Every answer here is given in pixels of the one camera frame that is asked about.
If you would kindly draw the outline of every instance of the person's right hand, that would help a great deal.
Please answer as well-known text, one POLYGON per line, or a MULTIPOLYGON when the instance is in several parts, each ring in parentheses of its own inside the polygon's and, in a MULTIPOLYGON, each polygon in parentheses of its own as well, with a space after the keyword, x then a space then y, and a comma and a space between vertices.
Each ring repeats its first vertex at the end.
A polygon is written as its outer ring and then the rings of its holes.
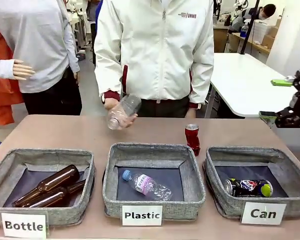
POLYGON ((24 61, 15 59, 13 64, 13 76, 16 80, 27 80, 26 77, 33 76, 36 72, 32 70, 32 67, 23 65, 24 61))
MULTIPOLYGON (((115 98, 106 98, 104 100, 104 108, 107 109, 108 111, 113 109, 119 104, 119 101, 115 98)), ((121 122, 121 126, 124 126, 124 128, 130 127, 134 121, 137 119, 138 114, 133 114, 131 116, 128 116, 126 119, 121 122)))

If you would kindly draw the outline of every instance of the gray fabric bin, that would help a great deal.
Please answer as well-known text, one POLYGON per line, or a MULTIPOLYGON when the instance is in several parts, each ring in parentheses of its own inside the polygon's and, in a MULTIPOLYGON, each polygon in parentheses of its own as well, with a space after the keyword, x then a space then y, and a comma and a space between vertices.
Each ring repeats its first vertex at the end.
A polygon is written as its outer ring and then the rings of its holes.
POLYGON ((1 213, 40 214, 40 212, 47 213, 50 226, 67 226, 80 223, 93 189, 94 176, 94 155, 89 151, 68 149, 11 150, 0 162, 0 225, 2 225, 1 213), (22 191, 25 191, 22 189, 23 187, 32 189, 44 178, 71 164, 77 167, 81 179, 86 179, 86 181, 82 194, 79 194, 69 207, 11 207, 11 202, 13 202, 11 196, 14 199, 23 196, 23 194, 17 196, 16 192, 18 191, 15 188, 20 188, 22 191))
POLYGON ((209 147, 204 163, 214 201, 221 215, 240 218, 246 202, 286 204, 284 217, 300 217, 300 168, 282 151, 260 147, 209 147), (268 180, 271 197, 233 197, 225 191, 227 178, 268 180))
POLYGON ((205 201, 206 192, 196 157, 190 147, 172 144, 117 143, 112 145, 109 151, 102 196, 105 213, 109 217, 121 218, 123 205, 162 205, 164 220, 191 221, 197 218, 199 208, 205 201), (122 176, 119 175, 119 172, 123 171, 121 168, 134 168, 136 172, 143 172, 154 180, 160 179, 159 183, 171 189, 172 200, 152 201, 133 188, 127 187, 128 183, 123 182, 122 176))

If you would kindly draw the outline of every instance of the sign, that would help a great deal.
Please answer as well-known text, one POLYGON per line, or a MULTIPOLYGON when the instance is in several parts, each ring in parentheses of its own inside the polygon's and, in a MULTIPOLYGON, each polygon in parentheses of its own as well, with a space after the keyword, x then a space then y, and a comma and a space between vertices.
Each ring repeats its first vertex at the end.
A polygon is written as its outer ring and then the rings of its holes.
POLYGON ((287 204, 246 202, 242 224, 280 225, 287 204))
POLYGON ((122 206, 123 226, 161 226, 162 206, 124 205, 122 206))
POLYGON ((45 239, 46 216, 31 214, 1 213, 6 237, 45 239))

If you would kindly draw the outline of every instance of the orange cloth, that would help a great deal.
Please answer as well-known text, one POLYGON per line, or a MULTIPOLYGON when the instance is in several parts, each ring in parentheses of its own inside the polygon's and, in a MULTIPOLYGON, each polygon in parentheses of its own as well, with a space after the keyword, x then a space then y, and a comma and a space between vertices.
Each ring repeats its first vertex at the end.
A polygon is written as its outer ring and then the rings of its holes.
MULTIPOLYGON (((0 33, 0 60, 13 58, 13 53, 0 33)), ((0 125, 14 123, 11 105, 23 103, 18 81, 0 78, 0 125)))

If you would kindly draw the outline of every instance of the pink bottle label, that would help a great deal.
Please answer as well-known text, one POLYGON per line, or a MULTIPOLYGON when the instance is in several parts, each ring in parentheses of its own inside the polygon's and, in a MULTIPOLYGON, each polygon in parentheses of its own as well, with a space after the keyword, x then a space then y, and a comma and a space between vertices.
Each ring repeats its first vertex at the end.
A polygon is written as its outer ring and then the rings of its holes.
POLYGON ((138 177, 138 181, 136 183, 135 189, 138 192, 140 192, 144 195, 147 195, 147 193, 149 192, 149 189, 146 189, 146 186, 149 183, 149 181, 151 181, 151 180, 152 180, 152 178, 147 175, 144 175, 144 174, 140 175, 138 177))

